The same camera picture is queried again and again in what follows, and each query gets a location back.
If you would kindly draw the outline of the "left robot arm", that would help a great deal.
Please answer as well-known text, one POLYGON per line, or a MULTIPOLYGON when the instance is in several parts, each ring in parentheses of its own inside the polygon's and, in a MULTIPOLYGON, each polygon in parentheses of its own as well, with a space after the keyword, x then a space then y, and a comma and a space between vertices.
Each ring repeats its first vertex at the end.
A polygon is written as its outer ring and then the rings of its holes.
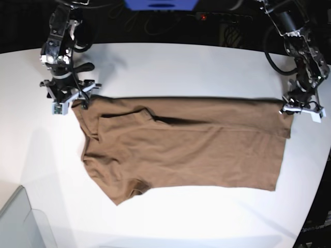
POLYGON ((261 9, 272 23, 263 37, 263 51, 269 64, 283 76, 295 75, 282 96, 280 113, 307 113, 313 121, 320 122, 326 112, 320 104, 318 87, 328 79, 330 68, 315 43, 302 4, 300 1, 261 1, 261 9), (272 60, 267 48, 272 31, 283 38, 286 53, 294 58, 294 69, 281 70, 272 60))

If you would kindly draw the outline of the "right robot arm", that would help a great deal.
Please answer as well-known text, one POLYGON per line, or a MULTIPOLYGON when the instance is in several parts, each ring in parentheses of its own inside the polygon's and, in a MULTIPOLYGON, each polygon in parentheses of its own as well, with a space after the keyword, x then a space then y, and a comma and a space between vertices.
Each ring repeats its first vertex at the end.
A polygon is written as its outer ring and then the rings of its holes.
POLYGON ((40 82, 47 89, 47 97, 56 105, 70 97, 81 99, 82 107, 88 108, 90 102, 89 86, 94 80, 79 80, 78 74, 95 69, 91 62, 74 65, 74 53, 89 50, 96 35, 84 20, 82 11, 97 9, 90 1, 58 1, 49 19, 49 35, 41 48, 40 61, 51 74, 50 80, 40 82))

